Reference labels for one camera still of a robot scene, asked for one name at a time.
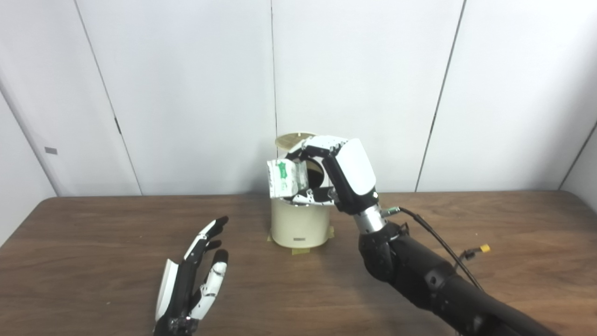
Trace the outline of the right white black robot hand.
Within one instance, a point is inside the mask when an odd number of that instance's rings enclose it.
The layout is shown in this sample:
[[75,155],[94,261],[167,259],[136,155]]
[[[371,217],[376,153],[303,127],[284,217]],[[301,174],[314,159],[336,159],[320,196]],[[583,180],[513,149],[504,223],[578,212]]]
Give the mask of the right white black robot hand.
[[302,162],[317,157],[331,182],[330,187],[307,187],[288,200],[297,204],[335,205],[340,212],[356,215],[379,203],[376,177],[359,139],[316,135],[301,140],[285,158]]

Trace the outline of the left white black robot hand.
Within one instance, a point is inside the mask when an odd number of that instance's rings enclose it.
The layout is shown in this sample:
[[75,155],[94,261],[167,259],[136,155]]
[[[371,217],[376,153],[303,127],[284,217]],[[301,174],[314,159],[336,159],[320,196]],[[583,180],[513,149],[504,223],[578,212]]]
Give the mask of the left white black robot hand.
[[[154,336],[191,336],[214,304],[228,268],[229,253],[220,249],[221,234],[229,217],[211,221],[198,232],[181,262],[167,259],[155,311]],[[215,250],[203,284],[194,290],[203,256]]]

